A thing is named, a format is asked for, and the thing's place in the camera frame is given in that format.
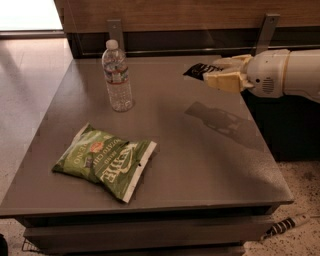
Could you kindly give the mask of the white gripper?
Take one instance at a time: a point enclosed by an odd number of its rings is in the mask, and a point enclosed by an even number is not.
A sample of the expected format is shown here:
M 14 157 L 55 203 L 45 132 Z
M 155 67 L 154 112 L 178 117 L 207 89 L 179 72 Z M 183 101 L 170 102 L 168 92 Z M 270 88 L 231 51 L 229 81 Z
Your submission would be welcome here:
M 209 87 L 218 90 L 240 93 L 250 89 L 257 97 L 279 98 L 283 95 L 284 72 L 289 54 L 289 50 L 280 49 L 264 51 L 254 57 L 245 54 L 220 58 L 213 65 L 224 73 L 205 73 L 203 79 Z M 242 74 L 246 68 L 247 76 Z

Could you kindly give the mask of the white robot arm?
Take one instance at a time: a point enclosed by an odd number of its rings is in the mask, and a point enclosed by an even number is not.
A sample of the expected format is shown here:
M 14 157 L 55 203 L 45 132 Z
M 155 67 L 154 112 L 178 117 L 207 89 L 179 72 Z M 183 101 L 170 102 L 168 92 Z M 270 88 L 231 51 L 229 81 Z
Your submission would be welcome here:
M 320 103 L 320 50 L 267 50 L 255 56 L 238 55 L 213 62 L 217 71 L 203 74 L 212 88 L 262 98 L 301 96 Z

